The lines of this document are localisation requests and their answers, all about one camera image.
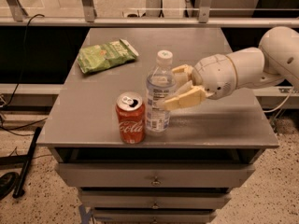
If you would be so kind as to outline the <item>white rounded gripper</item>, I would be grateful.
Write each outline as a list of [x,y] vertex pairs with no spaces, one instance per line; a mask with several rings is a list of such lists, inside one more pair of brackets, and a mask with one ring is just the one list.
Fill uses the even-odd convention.
[[206,98],[220,99],[236,88],[236,71],[233,62],[225,55],[216,54],[200,60],[193,68],[183,64],[172,69],[177,87],[192,80],[194,85],[183,86],[175,93],[159,100],[156,105],[166,111],[192,107]]

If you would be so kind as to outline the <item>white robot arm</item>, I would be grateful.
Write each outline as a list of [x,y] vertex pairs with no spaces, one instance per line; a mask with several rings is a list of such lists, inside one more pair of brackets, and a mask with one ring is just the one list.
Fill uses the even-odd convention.
[[172,111],[218,100],[243,88],[260,89],[284,80],[299,88],[299,33],[275,27],[262,37],[257,48],[205,57],[196,65],[173,69],[178,89],[157,103]]

